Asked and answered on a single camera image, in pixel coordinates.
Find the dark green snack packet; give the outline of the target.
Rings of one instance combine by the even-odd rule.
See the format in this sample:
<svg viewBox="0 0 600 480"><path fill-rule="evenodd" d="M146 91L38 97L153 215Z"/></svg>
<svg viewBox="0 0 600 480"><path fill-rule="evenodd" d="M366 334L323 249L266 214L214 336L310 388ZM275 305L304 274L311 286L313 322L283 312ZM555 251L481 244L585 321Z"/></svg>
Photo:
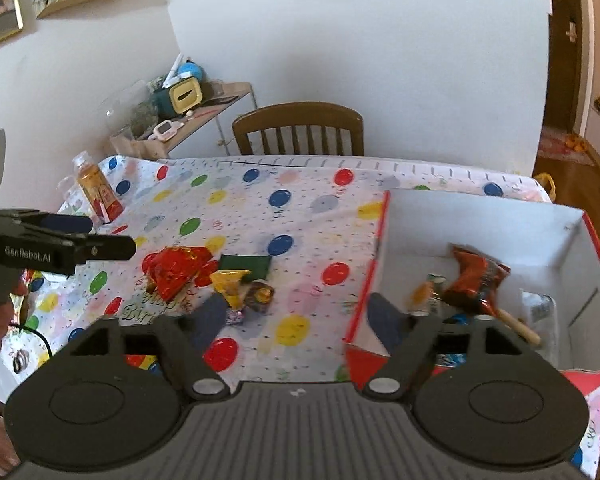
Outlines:
<svg viewBox="0 0 600 480"><path fill-rule="evenodd" d="M242 256L223 254L219 260L219 271L247 271L243 283L265 280L270 270L271 256Z"/></svg>

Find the red white cardboard box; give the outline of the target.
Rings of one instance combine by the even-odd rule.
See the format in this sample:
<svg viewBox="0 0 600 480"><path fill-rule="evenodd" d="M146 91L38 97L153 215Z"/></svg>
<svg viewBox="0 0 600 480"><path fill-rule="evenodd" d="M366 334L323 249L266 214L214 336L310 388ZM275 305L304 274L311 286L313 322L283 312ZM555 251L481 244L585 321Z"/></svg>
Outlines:
<svg viewBox="0 0 600 480"><path fill-rule="evenodd" d="M449 318L496 311L539 341L540 355L583 393L600 385L600 239L588 214L551 203L451 192L394 190L381 203L375 251L344 344L364 385L389 359L398 330L374 333L378 292L400 315L430 278L457 288Z"/></svg>

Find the wooden side table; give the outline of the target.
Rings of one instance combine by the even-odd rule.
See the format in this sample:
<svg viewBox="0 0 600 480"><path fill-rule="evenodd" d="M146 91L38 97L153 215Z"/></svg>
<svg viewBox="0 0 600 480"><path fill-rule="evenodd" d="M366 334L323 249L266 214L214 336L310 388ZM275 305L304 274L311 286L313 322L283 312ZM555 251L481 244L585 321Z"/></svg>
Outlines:
<svg viewBox="0 0 600 480"><path fill-rule="evenodd" d="M183 125L170 140L134 140L129 133L119 133L108 140L110 153L147 160L238 155L232 123L257 108L256 97L249 82L220 84L220 88L219 96L175 119Z"/></svg>

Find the clear silver snack packet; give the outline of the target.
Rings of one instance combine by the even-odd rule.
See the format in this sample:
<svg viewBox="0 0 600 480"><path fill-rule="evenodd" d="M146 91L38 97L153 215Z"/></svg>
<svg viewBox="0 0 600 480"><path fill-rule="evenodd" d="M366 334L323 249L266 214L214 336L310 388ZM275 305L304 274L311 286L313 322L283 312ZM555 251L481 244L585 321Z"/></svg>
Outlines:
<svg viewBox="0 0 600 480"><path fill-rule="evenodd" d="M520 300L524 324L540 336L543 347L554 344L558 334L554 298L521 289Z"/></svg>

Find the brown wooden chair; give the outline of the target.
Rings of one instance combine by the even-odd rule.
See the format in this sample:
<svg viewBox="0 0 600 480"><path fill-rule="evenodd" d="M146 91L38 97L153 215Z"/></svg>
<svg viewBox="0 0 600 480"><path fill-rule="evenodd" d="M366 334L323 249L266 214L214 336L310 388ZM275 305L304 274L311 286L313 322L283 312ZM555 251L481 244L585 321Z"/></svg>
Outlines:
<svg viewBox="0 0 600 480"><path fill-rule="evenodd" d="M236 118L232 130L242 155L365 155L362 115L338 104L265 106Z"/></svg>

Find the purple candy wrapper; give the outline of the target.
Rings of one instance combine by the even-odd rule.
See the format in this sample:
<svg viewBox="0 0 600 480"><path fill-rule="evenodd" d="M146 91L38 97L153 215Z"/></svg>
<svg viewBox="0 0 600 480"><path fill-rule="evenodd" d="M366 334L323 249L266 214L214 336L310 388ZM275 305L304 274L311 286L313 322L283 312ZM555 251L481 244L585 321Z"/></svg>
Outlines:
<svg viewBox="0 0 600 480"><path fill-rule="evenodd" d="M228 326L231 325L240 325L245 321L245 311L230 309L226 312L226 324Z"/></svg>

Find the red foil snack bag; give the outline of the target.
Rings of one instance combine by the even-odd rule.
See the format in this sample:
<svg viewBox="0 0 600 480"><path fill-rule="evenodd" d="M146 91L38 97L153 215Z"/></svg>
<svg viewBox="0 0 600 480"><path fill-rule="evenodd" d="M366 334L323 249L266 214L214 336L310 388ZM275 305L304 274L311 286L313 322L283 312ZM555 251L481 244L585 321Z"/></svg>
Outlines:
<svg viewBox="0 0 600 480"><path fill-rule="evenodd" d="M510 267L471 247L453 245L452 254L460 274L444 290L442 301L467 314L496 318L496 295L509 276Z"/></svg>

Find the orange drink bottle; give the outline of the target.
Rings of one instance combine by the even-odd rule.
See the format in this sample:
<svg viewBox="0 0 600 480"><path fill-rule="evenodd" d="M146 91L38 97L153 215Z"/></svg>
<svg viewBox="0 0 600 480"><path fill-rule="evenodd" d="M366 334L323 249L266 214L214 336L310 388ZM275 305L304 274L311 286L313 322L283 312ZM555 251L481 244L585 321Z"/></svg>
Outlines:
<svg viewBox="0 0 600 480"><path fill-rule="evenodd" d="M111 223L123 212L122 203L114 195L114 190L87 152L73 157L76 182L82 188L88 202L102 223Z"/></svg>

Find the pink white timer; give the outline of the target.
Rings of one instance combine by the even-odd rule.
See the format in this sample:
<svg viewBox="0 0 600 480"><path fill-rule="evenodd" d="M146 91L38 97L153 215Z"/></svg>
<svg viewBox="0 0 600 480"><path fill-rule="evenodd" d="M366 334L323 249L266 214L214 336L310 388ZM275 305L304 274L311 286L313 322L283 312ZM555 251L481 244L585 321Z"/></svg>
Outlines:
<svg viewBox="0 0 600 480"><path fill-rule="evenodd" d="M152 129L152 133L148 136L149 140L157 140L160 142L168 142L178 134L178 130L184 127L182 122L177 120L166 119L163 122L159 122L158 125Z"/></svg>

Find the egg jelly snack packet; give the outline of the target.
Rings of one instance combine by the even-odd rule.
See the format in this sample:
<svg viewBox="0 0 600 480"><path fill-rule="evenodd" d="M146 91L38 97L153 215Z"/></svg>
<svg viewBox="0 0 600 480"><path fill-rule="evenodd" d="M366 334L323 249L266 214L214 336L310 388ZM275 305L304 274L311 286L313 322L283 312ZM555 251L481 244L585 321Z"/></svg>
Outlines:
<svg viewBox="0 0 600 480"><path fill-rule="evenodd" d="M411 312L425 312L441 316L443 313L442 295L446 278L439 274L429 274L411 296Z"/></svg>

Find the balloon pattern tablecloth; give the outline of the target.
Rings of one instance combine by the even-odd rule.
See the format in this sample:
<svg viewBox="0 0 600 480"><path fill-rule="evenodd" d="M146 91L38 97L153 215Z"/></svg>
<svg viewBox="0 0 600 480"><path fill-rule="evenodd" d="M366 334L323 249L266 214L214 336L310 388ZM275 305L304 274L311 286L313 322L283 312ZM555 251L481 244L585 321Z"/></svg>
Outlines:
<svg viewBox="0 0 600 480"><path fill-rule="evenodd" d="M478 169L315 156L123 157L107 165L132 237L128 261L91 262L35 294L42 347L4 408L15 479L577 479L588 404L498 318L471 315L466 363L439 366L413 401L353 382L344 338L386 193L550 203L533 179ZM152 323L214 294L223 254L271 256L271 307L244 306L204 360L230 387L190 400L166 380Z"/></svg>

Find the blue snack packet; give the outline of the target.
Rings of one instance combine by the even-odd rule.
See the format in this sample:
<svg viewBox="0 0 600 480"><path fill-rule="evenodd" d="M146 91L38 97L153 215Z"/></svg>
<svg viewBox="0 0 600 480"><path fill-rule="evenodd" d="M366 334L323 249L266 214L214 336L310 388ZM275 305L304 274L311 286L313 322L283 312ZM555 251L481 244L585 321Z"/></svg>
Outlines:
<svg viewBox="0 0 600 480"><path fill-rule="evenodd" d="M469 336L464 328L471 318L464 313L454 314L443 321L442 332L436 342L436 363L443 367L457 367L466 363Z"/></svg>

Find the yellow green tissue box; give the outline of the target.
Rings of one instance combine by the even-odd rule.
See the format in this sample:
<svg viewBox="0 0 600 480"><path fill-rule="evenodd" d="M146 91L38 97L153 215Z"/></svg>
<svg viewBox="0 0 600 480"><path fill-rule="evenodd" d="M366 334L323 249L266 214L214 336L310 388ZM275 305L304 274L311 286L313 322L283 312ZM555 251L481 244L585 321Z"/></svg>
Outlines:
<svg viewBox="0 0 600 480"><path fill-rule="evenodd" d="M170 88L160 88L154 93L154 101L161 119L173 119L185 115L204 99L199 81L195 77L183 79Z"/></svg>

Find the wooden stick snack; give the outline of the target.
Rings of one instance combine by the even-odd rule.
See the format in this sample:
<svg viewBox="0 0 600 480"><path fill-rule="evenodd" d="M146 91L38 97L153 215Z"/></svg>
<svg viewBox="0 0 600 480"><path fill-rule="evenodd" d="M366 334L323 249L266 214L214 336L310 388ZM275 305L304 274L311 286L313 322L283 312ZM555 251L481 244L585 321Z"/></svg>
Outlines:
<svg viewBox="0 0 600 480"><path fill-rule="evenodd" d="M539 347L542 344L542 339L539 334L535 333L534 330L523 322L520 322L518 318L514 318L513 315L509 314L504 309L496 310L496 317L518 336L521 336L522 339L527 341L530 346Z"/></svg>

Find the brown chocolate bar wrapper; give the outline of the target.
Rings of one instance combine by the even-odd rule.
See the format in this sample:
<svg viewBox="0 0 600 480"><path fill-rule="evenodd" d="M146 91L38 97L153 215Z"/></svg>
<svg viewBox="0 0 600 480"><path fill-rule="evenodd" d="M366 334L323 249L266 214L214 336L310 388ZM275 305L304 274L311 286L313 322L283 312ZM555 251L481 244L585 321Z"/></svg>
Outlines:
<svg viewBox="0 0 600 480"><path fill-rule="evenodd" d="M275 289L262 280L253 281L244 298L244 306L254 312L266 313L271 307Z"/></svg>

